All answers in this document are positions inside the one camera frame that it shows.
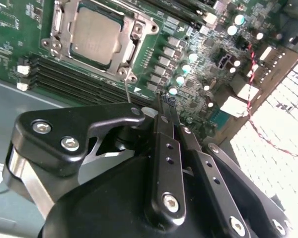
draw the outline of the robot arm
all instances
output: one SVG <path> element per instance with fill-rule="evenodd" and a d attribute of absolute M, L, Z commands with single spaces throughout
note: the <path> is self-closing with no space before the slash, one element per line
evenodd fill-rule
<path fill-rule="evenodd" d="M 80 167 L 126 150 L 134 156 L 78 183 Z M 21 114 L 3 177 L 38 207 L 43 238 L 288 238 L 292 230 L 218 146 L 201 150 L 160 96 L 151 109 L 121 103 Z"/>

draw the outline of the green circuit board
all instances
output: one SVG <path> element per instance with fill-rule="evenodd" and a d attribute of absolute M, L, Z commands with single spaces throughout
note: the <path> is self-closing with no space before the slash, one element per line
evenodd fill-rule
<path fill-rule="evenodd" d="M 116 7 L 113 1 L 102 0 L 101 2 L 113 9 Z M 208 108 L 207 94 L 202 89 L 202 82 L 212 84 L 208 94 L 214 94 L 221 85 L 227 84 L 233 77 L 234 74 L 218 69 L 216 66 L 215 59 L 219 49 L 224 49 L 236 56 L 241 61 L 240 69 L 249 63 L 249 53 L 235 46 L 237 36 L 243 36 L 253 44 L 255 49 L 260 47 L 264 41 L 273 42 L 274 39 L 270 36 L 273 31 L 280 28 L 279 13 L 287 0 L 222 0 L 225 9 L 221 10 L 216 10 L 201 0 L 199 1 L 200 9 L 216 15 L 217 22 L 213 27 L 206 24 L 199 30 L 194 29 L 187 22 L 175 19 L 168 12 L 150 2 L 152 1 L 127 1 L 129 5 L 152 17 L 159 27 L 157 34 L 147 35 L 140 48 L 132 69 L 138 80 L 136 83 L 128 84 L 130 93 L 153 100 L 156 92 L 168 92 L 168 88 L 174 86 L 177 89 L 175 95 L 177 108 L 184 123 L 195 131 L 199 131 L 205 123 L 214 128 L 222 127 L 229 115 L 221 112 L 216 105 L 211 109 Z M 168 3 L 167 0 L 156 2 Z M 93 80 L 105 80 L 106 83 L 125 90 L 123 82 L 108 80 L 94 71 L 51 56 L 41 41 L 50 37 L 54 4 L 54 0 L 0 0 L 0 79 L 15 84 L 20 77 L 17 73 L 19 59 L 36 55 L 88 75 Z M 233 25 L 233 18 L 236 14 L 242 14 L 245 22 L 237 26 L 237 33 L 234 36 L 230 36 L 227 28 Z M 251 28 L 261 31 L 264 34 L 263 40 L 254 39 L 250 34 Z M 170 36 L 180 40 L 180 45 L 176 50 L 181 54 L 171 57 L 173 65 L 161 76 L 164 80 L 158 83 L 157 89 L 149 89 L 148 82 L 158 65 L 159 57 L 163 55 L 165 47 L 168 47 Z M 194 62 L 188 59 L 188 54 L 192 52 L 197 54 Z M 190 65 L 189 72 L 183 71 L 184 63 Z M 185 79 L 181 86 L 175 81 L 178 75 Z M 73 106 L 82 105 L 73 97 L 61 97 L 40 88 L 33 90 Z"/>

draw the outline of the cable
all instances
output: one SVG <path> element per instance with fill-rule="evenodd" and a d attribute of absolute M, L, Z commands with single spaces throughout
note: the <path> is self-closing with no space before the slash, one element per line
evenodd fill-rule
<path fill-rule="evenodd" d="M 125 91 L 126 91 L 126 94 L 127 94 L 127 101 L 129 103 L 131 103 L 131 98 L 130 98 L 130 94 L 129 94 L 129 90 L 128 90 L 127 79 L 125 79 L 124 81 L 125 81 Z"/>
<path fill-rule="evenodd" d="M 257 135 L 262 138 L 263 140 L 265 140 L 268 144 L 270 144 L 271 146 L 273 146 L 275 149 L 279 150 L 279 151 L 282 151 L 282 152 L 285 152 L 289 155 L 292 155 L 294 157 L 298 157 L 298 154 L 296 153 L 292 153 L 288 150 L 285 150 L 283 148 L 280 148 L 279 146 L 275 145 L 271 140 L 267 139 L 259 130 L 258 128 L 256 127 L 256 125 L 254 124 L 253 120 L 252 120 L 252 113 L 251 113 L 251 100 L 250 100 L 250 91 L 251 91 L 251 86 L 253 85 L 253 82 L 254 82 L 254 78 L 255 78 L 255 70 L 254 70 L 254 66 L 256 65 L 256 59 L 255 59 L 255 52 L 253 51 L 253 48 L 252 48 L 252 45 L 249 44 L 248 46 L 248 49 L 250 51 L 250 57 L 252 59 L 252 68 L 251 68 L 251 71 L 252 71 L 252 75 L 249 79 L 249 89 L 248 89 L 248 100 L 247 100 L 247 112 L 248 112 L 248 117 L 249 117 L 249 122 L 251 124 L 251 126 L 253 127 L 253 129 L 256 131 Z"/>

